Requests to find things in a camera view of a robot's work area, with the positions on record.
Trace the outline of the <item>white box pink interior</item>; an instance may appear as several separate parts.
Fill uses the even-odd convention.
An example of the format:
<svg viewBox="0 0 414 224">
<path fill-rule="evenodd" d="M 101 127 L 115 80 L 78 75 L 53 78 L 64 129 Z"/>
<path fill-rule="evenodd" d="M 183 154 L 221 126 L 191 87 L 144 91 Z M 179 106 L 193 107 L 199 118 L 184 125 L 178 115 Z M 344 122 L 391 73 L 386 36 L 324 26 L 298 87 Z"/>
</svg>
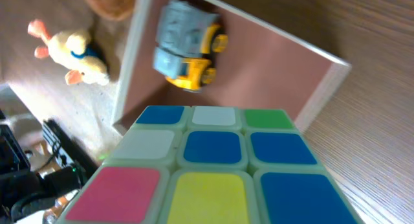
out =
<svg viewBox="0 0 414 224">
<path fill-rule="evenodd" d="M 217 12 L 228 43 L 217 75 L 199 92 L 169 83 L 153 68 L 158 22 L 170 0 L 136 0 L 112 125 L 125 133 L 149 105 L 283 109 L 305 131 L 341 86 L 351 65 L 222 0 L 181 0 Z"/>
</svg>

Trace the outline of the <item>yellow grey toy truck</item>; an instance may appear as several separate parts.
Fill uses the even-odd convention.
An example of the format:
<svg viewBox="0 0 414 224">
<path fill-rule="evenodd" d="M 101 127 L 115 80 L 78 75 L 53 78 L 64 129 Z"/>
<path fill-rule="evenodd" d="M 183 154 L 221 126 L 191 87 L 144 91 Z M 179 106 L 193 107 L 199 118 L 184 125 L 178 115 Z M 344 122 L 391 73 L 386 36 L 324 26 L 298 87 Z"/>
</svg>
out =
<svg viewBox="0 0 414 224">
<path fill-rule="evenodd" d="M 153 68 L 174 86 L 199 92 L 217 75 L 216 56 L 228 36 L 217 12 L 170 0 L 158 22 Z"/>
</svg>

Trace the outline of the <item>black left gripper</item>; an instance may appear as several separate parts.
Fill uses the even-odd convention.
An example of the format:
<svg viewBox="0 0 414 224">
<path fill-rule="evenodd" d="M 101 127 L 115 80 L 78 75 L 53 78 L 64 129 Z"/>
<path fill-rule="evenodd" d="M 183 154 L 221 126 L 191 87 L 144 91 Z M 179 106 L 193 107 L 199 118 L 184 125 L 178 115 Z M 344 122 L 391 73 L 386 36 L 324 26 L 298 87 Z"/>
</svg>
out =
<svg viewBox="0 0 414 224">
<path fill-rule="evenodd" d="M 45 176 L 25 171 L 1 176 L 1 220 L 19 221 L 48 209 L 57 198 L 81 189 L 86 175 L 98 169 L 83 149 L 52 119 L 42 123 L 42 135 L 62 168 Z"/>
</svg>

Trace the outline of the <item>brown plush toy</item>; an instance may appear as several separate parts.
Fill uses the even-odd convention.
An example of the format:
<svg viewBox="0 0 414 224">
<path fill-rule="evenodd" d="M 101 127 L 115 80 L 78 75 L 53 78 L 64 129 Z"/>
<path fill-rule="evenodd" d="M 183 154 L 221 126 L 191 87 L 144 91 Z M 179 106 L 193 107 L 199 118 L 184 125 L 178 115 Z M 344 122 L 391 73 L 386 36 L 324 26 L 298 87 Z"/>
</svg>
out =
<svg viewBox="0 0 414 224">
<path fill-rule="evenodd" d="M 100 17 L 111 21 L 121 21 L 129 17 L 135 8 L 136 0 L 85 0 Z"/>
</svg>

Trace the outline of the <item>colourful puzzle cube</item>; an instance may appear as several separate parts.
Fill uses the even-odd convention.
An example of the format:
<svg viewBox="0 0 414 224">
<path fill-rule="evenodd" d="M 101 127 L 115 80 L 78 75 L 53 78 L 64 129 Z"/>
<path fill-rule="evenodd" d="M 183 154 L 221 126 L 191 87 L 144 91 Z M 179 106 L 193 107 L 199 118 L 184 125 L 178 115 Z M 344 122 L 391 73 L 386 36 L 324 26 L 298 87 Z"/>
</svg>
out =
<svg viewBox="0 0 414 224">
<path fill-rule="evenodd" d="M 281 109 L 149 106 L 60 223 L 345 223 L 360 216 Z"/>
</svg>

